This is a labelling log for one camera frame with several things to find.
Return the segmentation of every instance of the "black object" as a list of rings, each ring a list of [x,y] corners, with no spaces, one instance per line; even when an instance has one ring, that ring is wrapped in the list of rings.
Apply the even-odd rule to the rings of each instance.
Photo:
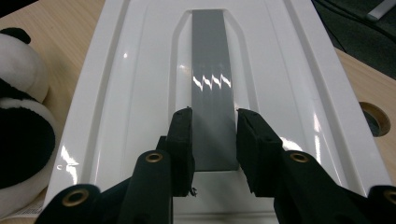
[[[18,9],[26,7],[37,0],[18,0],[18,1],[1,1],[0,18],[12,13]]]
[[[191,108],[177,111],[167,136],[156,150],[139,156],[134,174],[100,193],[93,185],[63,190],[36,224],[166,224],[173,223],[173,196],[187,196],[194,173],[191,151]]]
[[[339,187],[315,158],[285,151],[258,113],[238,110],[236,139],[250,191],[275,198],[279,223],[395,223],[396,188],[376,186],[364,198]]]
[[[165,152],[143,153],[134,175],[100,193],[94,185],[61,191],[36,224],[172,223],[171,161]]]
[[[157,149],[165,150],[172,159],[172,191],[174,197],[195,195],[191,184],[195,170],[192,156],[192,109],[177,111],[169,127],[168,135],[162,136]]]
[[[0,78],[3,98],[38,104]],[[0,107],[0,127],[0,189],[4,189],[27,180],[47,164],[55,148],[55,132],[41,115],[20,106]]]

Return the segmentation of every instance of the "white plastic tray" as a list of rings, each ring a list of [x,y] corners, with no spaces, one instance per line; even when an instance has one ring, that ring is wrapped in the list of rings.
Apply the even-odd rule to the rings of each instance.
[[[310,153],[362,195],[390,184],[359,104],[309,0],[106,1],[78,81],[48,203],[77,183],[108,189],[191,105],[191,11],[222,9],[235,108],[259,112],[285,149]],[[200,172],[175,223],[277,223],[242,171]]]

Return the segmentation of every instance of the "wooden table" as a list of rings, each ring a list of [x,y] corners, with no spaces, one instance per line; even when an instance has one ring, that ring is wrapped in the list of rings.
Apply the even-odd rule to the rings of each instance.
[[[0,19],[0,29],[21,27],[31,37],[30,46],[49,70],[49,94],[44,105],[63,127],[85,55],[105,0],[40,0]],[[396,81],[338,51],[359,101],[379,106],[390,123],[396,122]],[[375,139],[396,183],[396,131]],[[14,218],[2,224],[33,223],[32,218]]]

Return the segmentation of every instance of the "panda plush toy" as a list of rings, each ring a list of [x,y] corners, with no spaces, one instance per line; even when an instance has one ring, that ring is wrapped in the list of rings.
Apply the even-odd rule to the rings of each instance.
[[[0,31],[0,219],[49,183],[58,144],[46,68],[22,29]]]

